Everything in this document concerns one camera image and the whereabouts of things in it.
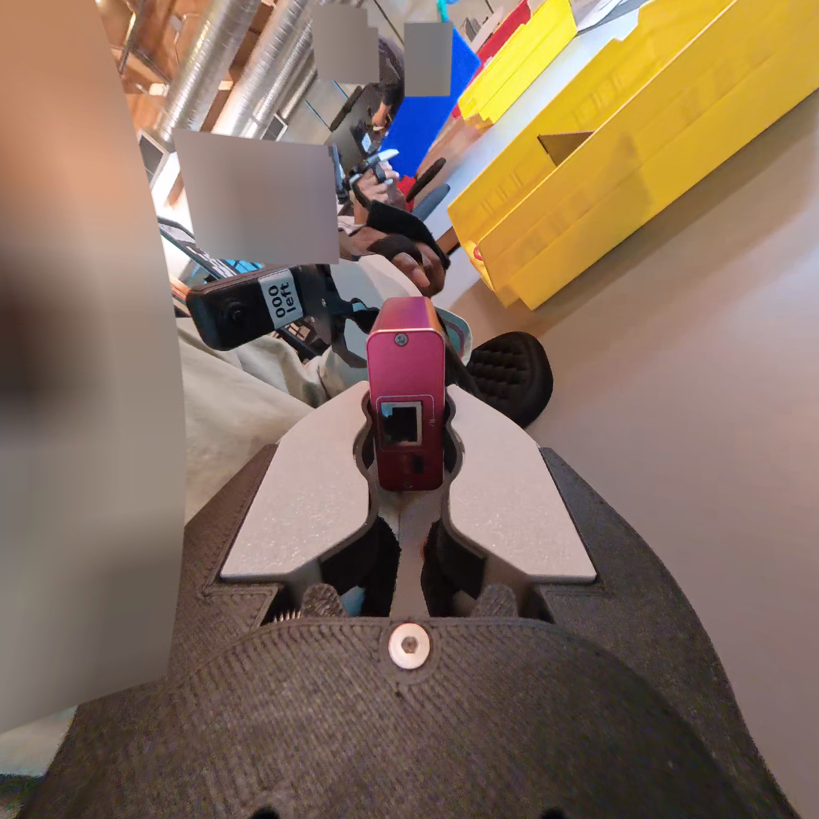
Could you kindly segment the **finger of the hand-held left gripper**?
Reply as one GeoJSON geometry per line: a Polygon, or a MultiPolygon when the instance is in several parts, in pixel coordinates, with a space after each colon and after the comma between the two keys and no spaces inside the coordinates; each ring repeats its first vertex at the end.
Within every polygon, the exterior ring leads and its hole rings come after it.
{"type": "Polygon", "coordinates": [[[334,351],[355,372],[363,372],[366,340],[383,303],[421,293],[385,259],[340,261],[334,266],[334,287],[334,351]]]}

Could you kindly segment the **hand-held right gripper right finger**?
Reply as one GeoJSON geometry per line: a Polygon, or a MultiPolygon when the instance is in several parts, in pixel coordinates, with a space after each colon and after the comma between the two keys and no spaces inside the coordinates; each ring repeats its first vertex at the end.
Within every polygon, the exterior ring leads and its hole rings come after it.
{"type": "Polygon", "coordinates": [[[489,587],[503,611],[537,614],[540,586],[580,586],[598,573],[536,442],[511,419],[459,386],[447,388],[449,416],[441,511],[424,547],[421,588],[432,615],[466,613],[489,587]]]}

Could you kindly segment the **red plastic bin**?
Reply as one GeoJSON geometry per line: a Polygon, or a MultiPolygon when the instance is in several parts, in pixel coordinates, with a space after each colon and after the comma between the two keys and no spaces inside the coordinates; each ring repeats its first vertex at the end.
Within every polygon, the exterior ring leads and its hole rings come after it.
{"type": "Polygon", "coordinates": [[[517,29],[526,26],[530,19],[531,8],[529,3],[527,1],[519,2],[476,52],[481,65],[485,66],[489,60],[496,56],[517,29]]]}

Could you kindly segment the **dark bin divider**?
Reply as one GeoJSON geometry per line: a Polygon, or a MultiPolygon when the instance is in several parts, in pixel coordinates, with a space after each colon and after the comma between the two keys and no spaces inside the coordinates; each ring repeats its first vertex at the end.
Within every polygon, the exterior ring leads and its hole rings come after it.
{"type": "Polygon", "coordinates": [[[593,131],[576,131],[560,134],[542,134],[538,142],[543,147],[549,160],[559,167],[579,147],[593,135],[593,131]]]}

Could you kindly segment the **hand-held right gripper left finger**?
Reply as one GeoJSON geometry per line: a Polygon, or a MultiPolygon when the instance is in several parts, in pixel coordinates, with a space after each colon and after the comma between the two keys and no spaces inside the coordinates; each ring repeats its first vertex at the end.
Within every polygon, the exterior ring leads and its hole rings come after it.
{"type": "Polygon", "coordinates": [[[400,549],[379,517],[367,384],[313,409],[275,449],[220,568],[232,584],[272,582],[304,609],[310,588],[366,590],[363,615],[391,611],[400,549]]]}

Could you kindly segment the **silver ventilation duct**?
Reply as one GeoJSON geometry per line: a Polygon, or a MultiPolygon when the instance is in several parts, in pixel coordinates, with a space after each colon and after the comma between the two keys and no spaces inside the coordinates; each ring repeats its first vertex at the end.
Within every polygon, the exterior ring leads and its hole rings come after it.
{"type": "MultiPolygon", "coordinates": [[[[259,9],[258,1],[216,1],[172,80],[151,134],[172,151],[177,131],[198,131],[259,9]]],[[[275,2],[273,12],[214,127],[228,136],[261,137],[306,43],[314,2],[275,2]]]]}

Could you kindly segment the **person's beige sweater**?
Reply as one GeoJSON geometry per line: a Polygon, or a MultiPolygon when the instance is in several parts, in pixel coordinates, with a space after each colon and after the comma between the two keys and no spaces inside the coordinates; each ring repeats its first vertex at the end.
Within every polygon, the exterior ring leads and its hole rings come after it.
{"type": "Polygon", "coordinates": [[[184,522],[266,445],[277,443],[312,407],[288,394],[277,369],[252,343],[215,351],[189,318],[176,319],[186,436],[184,522]]]}

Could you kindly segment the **black wrist rest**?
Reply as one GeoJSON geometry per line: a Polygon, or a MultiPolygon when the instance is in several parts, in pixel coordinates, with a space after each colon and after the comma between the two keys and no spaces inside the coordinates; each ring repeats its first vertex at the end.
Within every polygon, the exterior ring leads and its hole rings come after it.
{"type": "Polygon", "coordinates": [[[538,419],[554,391],[545,348],[523,331],[503,333],[474,347],[467,370],[486,404],[521,428],[538,419]]]}

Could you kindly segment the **grey desk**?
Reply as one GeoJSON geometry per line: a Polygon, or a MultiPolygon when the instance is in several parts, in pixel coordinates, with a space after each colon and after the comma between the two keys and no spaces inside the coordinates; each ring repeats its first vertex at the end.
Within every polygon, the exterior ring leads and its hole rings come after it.
{"type": "Polygon", "coordinates": [[[644,538],[711,636],[783,792],[817,817],[814,94],[537,311],[462,250],[442,306],[539,337],[529,428],[644,538]]]}

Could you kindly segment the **red ethernet splitter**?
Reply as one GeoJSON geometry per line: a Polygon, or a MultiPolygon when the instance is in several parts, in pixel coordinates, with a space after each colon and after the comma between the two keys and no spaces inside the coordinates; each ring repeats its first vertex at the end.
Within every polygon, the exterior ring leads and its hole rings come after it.
{"type": "Polygon", "coordinates": [[[444,479],[445,353],[424,296],[384,301],[367,338],[374,455],[385,490],[425,492],[444,479]]]}

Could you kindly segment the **blue plastic bin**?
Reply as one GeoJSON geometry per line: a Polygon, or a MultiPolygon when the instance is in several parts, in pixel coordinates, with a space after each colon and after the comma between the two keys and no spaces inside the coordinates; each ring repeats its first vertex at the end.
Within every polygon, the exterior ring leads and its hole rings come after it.
{"type": "Polygon", "coordinates": [[[400,177],[415,177],[427,153],[457,107],[481,62],[458,30],[453,30],[451,88],[447,97],[404,98],[379,150],[397,151],[388,161],[400,177]]]}

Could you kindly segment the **yellow plastic bin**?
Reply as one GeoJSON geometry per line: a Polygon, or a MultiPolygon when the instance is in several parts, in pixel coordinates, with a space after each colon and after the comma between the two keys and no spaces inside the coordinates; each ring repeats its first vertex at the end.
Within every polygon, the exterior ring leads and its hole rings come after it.
{"type": "Polygon", "coordinates": [[[480,129],[494,125],[575,37],[571,2],[528,3],[531,19],[481,64],[459,98],[456,118],[480,129]]]}
{"type": "Polygon", "coordinates": [[[817,86],[817,1],[646,3],[449,205],[459,245],[536,309],[817,86]],[[576,131],[555,167],[538,136],[576,131]]]}

